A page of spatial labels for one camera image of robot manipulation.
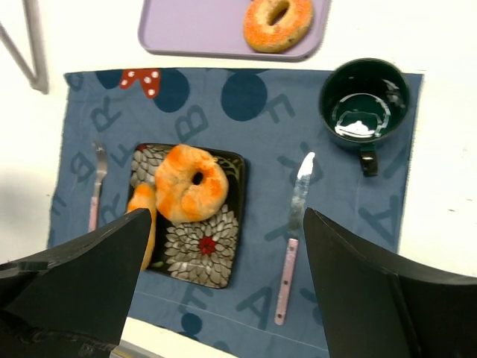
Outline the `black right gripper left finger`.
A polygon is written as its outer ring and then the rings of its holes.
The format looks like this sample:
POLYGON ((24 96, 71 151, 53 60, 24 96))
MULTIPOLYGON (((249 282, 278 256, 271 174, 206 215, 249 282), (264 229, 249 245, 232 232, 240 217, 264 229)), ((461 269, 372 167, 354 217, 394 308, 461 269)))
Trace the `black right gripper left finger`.
POLYGON ((2 357, 109 357, 119 345, 151 227, 134 210, 1 265, 2 357))

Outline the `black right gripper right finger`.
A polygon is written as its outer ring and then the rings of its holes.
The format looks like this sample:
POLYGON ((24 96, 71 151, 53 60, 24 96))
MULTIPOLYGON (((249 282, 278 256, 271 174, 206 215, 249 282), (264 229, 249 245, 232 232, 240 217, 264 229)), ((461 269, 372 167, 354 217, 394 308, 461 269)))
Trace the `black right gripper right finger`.
POLYGON ((331 357, 474 357, 476 279, 392 253, 307 209, 306 249, 331 357))

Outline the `silver metal tongs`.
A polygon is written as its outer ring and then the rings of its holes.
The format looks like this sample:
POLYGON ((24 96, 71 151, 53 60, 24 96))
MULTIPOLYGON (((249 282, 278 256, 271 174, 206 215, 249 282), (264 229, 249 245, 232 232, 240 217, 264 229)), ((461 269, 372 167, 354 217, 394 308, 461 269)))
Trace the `silver metal tongs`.
POLYGON ((44 95, 49 94, 48 70, 42 38, 42 25, 38 1, 22 0, 26 31, 31 51, 33 68, 31 69, 14 41, 1 25, 1 42, 28 80, 30 87, 44 95))

